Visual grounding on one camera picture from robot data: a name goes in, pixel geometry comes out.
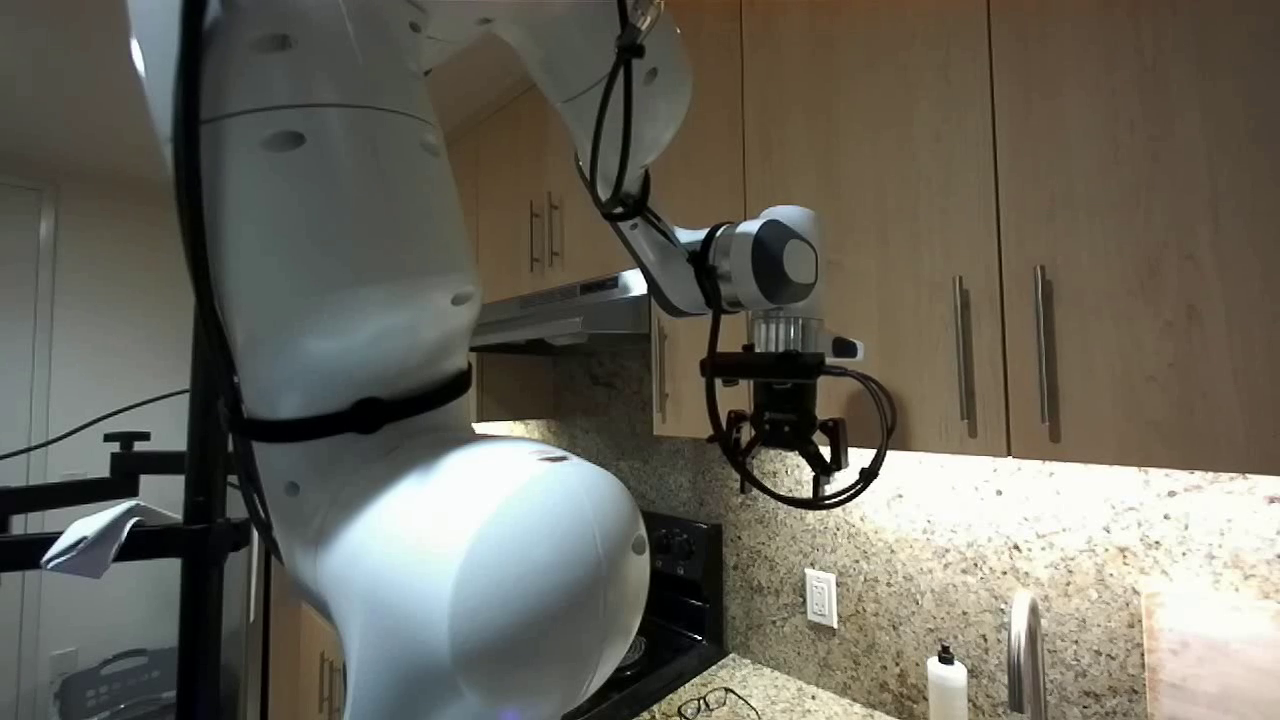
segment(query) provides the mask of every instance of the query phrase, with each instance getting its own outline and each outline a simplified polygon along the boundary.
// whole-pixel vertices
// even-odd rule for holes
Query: wooden cabinet
[[[343,720],[349,664],[337,630],[272,569],[272,720]]]
[[[456,138],[468,177],[482,300],[529,297],[627,269],[573,169],[569,131],[538,93],[521,93]]]
[[[742,202],[742,4],[738,0],[668,0],[690,61],[690,109],[681,134],[650,169],[650,208],[672,223],[715,223],[746,212]],[[722,321],[720,346],[742,344],[742,321]],[[708,321],[672,321],[650,311],[650,430],[713,430],[704,410],[698,360]],[[742,409],[742,392],[722,392],[722,409]]]
[[[500,229],[517,229],[513,223],[517,212],[509,212],[509,202],[490,202],[490,197],[500,197],[500,193],[517,197],[525,186],[496,178],[482,193],[482,158],[481,158],[482,147],[487,147],[487,134],[481,128],[468,128],[449,138],[451,177],[458,186],[462,221],[470,229],[470,247],[477,247],[482,297],[502,300],[502,297],[530,290],[535,275],[529,265],[530,247],[525,247],[525,255],[521,255],[500,234]],[[560,409],[560,373],[554,373],[552,356],[482,356],[481,351],[481,356],[470,356],[470,373],[477,373],[477,392],[470,392],[477,421],[552,421],[564,410]]]
[[[1261,0],[746,0],[746,201],[819,208],[903,448],[1280,466],[1276,37]]]
[[[1021,456],[1280,466],[1276,37],[1266,0],[991,4]]]
[[[983,0],[746,0],[742,109],[746,202],[819,212],[823,324],[864,340],[894,445],[1008,451]],[[866,445],[870,404],[823,388]]]

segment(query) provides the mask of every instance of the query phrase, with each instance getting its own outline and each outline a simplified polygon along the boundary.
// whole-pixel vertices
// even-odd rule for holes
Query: white bottle
[[[924,664],[929,671],[929,720],[969,720],[969,669],[948,643]]]

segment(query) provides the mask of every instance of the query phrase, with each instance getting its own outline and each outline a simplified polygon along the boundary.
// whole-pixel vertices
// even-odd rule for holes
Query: stainless steel range hood
[[[646,282],[639,269],[482,305],[470,346],[569,346],[597,337],[646,337]]]

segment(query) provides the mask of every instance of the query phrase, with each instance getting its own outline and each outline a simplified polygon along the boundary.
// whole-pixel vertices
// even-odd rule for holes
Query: black stovetop
[[[603,688],[569,720],[639,715],[722,654],[720,523],[643,513],[650,588],[639,636]]]

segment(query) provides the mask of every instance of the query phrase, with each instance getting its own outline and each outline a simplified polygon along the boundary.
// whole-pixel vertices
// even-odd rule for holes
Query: wall outlet cover
[[[802,620],[840,627],[836,570],[802,569]]]

